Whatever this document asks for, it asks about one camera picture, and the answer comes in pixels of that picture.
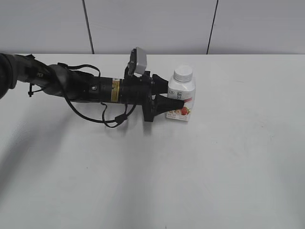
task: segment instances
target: strawberry image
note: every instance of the strawberry image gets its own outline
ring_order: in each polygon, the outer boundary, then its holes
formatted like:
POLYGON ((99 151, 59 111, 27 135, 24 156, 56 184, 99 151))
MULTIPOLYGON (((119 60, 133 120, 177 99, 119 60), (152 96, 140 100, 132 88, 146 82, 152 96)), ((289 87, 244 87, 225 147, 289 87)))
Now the strawberry image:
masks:
POLYGON ((188 115, 189 113, 190 110, 186 106, 181 109, 181 115, 188 115))

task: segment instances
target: bottle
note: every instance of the bottle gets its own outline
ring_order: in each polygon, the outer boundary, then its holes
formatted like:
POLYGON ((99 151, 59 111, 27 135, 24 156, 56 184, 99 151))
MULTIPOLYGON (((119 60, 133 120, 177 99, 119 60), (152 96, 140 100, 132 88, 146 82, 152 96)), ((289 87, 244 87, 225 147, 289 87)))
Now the bottle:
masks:
POLYGON ((188 65, 181 65, 176 68, 168 83, 167 97, 184 100, 184 107, 167 112, 166 117, 189 121, 195 100, 195 89, 193 69, 188 65))

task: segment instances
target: robotic arm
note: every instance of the robotic arm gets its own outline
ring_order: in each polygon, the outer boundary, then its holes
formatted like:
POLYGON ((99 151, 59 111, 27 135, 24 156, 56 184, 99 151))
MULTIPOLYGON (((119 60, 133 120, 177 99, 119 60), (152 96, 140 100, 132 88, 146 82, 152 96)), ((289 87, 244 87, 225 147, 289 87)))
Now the robotic arm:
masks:
POLYGON ((45 64, 35 60, 33 55, 8 55, 0 53, 0 99, 8 89, 14 89, 17 81, 30 83, 29 96, 34 92, 43 91, 46 94, 64 97, 71 109, 80 117, 103 123, 108 127, 117 127, 123 123, 134 111, 136 105, 141 105, 144 120, 152 122, 156 115, 181 109, 184 101, 169 99, 160 94, 167 93, 168 81, 156 74, 150 76, 146 71, 146 53, 140 49, 133 49, 130 61, 125 69, 124 79, 101 77, 98 68, 89 65, 68 66, 63 63, 45 64), (99 72, 99 76, 79 71, 81 68, 93 68, 99 72), (41 89, 32 91, 32 86, 37 85, 41 89), (72 102, 77 103, 120 103, 125 104, 125 112, 114 120, 106 121, 105 110, 102 120, 95 120, 79 113, 72 102))

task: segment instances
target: yellow label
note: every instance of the yellow label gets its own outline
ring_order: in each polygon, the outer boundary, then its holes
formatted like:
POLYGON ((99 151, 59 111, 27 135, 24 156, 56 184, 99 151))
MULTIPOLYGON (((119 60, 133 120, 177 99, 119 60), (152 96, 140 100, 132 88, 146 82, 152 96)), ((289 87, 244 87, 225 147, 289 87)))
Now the yellow label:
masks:
POLYGON ((112 79, 111 102, 119 101, 120 80, 112 79))

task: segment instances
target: white wall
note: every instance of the white wall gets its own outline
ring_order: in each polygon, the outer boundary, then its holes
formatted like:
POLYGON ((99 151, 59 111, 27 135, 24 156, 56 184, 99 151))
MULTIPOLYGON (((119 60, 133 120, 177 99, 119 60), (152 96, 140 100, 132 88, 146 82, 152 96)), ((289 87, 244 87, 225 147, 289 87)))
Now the white wall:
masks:
POLYGON ((206 53, 215 0, 86 0, 96 53, 206 53))
POLYGON ((0 52, 91 53, 81 0, 1 0, 0 52))
POLYGON ((209 53, 305 53, 304 10, 304 0, 220 0, 209 53))

